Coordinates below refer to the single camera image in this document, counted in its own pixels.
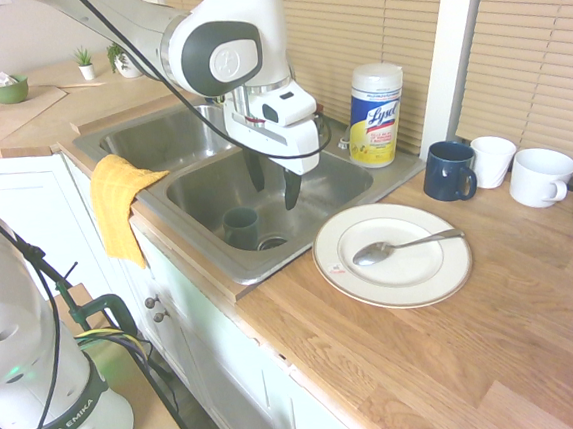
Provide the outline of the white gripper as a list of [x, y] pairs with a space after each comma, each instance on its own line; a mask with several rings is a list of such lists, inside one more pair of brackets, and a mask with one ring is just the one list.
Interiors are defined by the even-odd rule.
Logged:
[[319, 163], [319, 137], [313, 116], [309, 115], [290, 126], [280, 126], [271, 121], [258, 127], [237, 113], [232, 101], [224, 103], [223, 114], [229, 137], [238, 142], [241, 148], [250, 149], [243, 150], [243, 158], [255, 190], [261, 192], [265, 187], [260, 158], [254, 152], [257, 151], [283, 166], [284, 203], [287, 210], [293, 209], [300, 194], [300, 175], [308, 173]]

